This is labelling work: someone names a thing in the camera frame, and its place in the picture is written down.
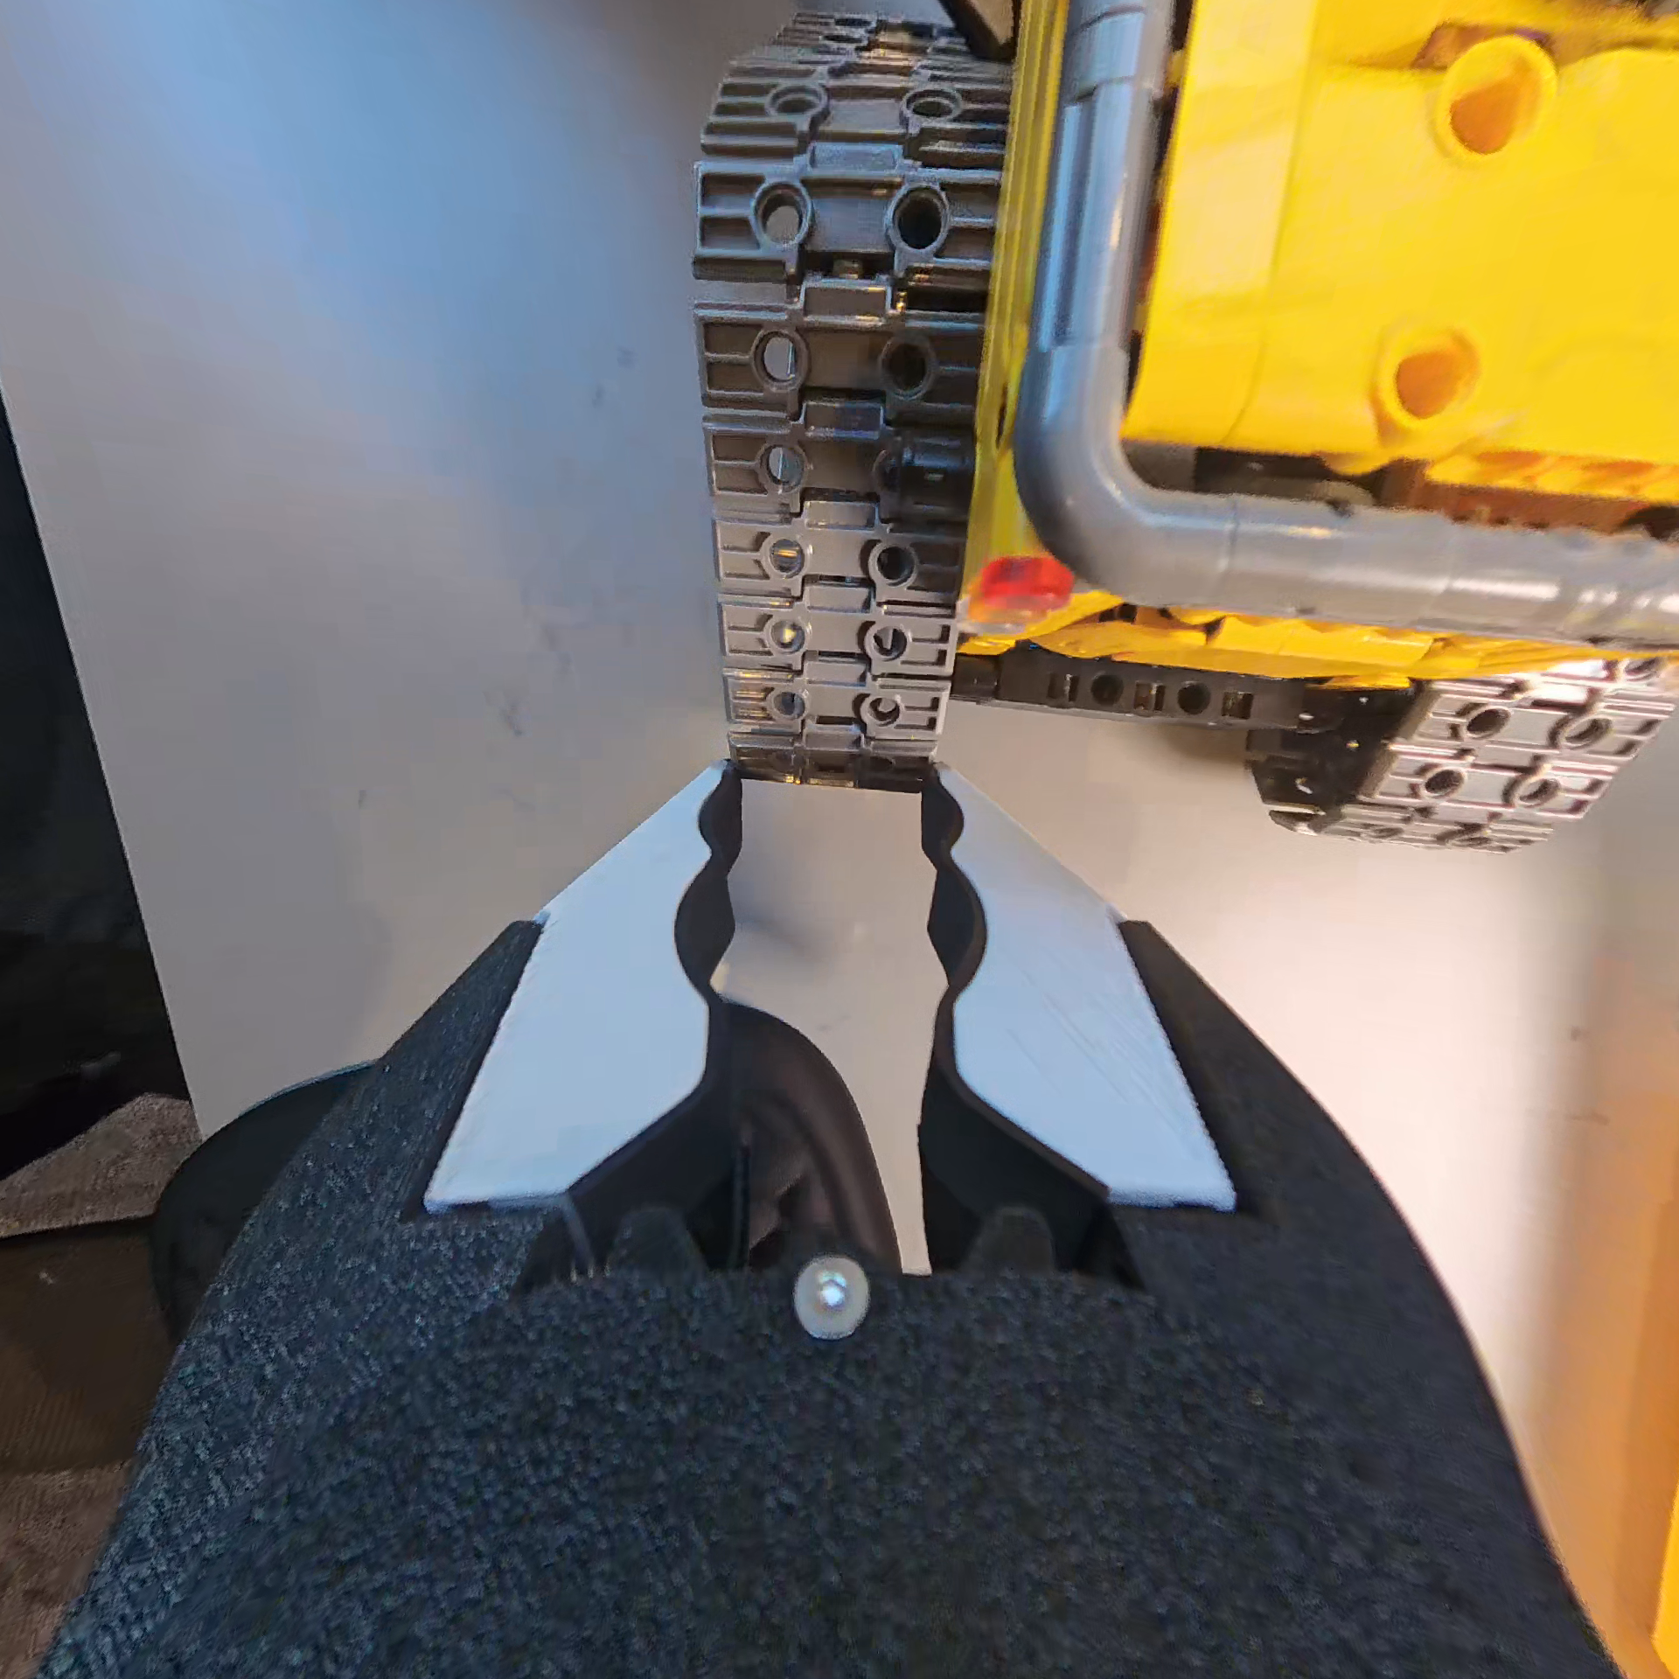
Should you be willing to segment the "yellow toy brick bulldozer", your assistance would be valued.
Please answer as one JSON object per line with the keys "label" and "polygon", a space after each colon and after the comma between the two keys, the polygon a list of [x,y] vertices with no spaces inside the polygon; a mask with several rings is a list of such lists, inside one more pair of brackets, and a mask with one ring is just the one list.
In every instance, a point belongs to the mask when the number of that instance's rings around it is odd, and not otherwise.
{"label": "yellow toy brick bulldozer", "polygon": [[1511,853],[1675,711],[1675,3],[1013,3],[963,699]]}

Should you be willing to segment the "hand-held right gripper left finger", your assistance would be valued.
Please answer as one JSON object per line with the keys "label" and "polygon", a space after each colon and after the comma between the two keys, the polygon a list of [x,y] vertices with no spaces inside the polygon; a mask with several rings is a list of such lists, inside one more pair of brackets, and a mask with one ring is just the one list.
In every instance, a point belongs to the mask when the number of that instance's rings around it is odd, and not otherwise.
{"label": "hand-held right gripper left finger", "polygon": [[428,1210],[580,1204],[722,1071],[714,979],[735,935],[739,849],[741,777],[716,761],[544,905]]}

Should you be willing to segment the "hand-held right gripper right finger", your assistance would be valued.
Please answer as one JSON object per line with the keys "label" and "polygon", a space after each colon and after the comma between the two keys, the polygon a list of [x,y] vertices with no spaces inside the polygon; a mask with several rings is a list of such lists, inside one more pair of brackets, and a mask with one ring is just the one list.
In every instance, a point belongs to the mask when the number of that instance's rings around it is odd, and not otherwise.
{"label": "hand-held right gripper right finger", "polygon": [[929,943],[947,981],[933,1067],[969,1137],[933,1141],[957,1192],[987,1189],[987,1141],[1101,1204],[1235,1210],[1239,1196],[1121,915],[951,767],[921,791],[935,871]]}

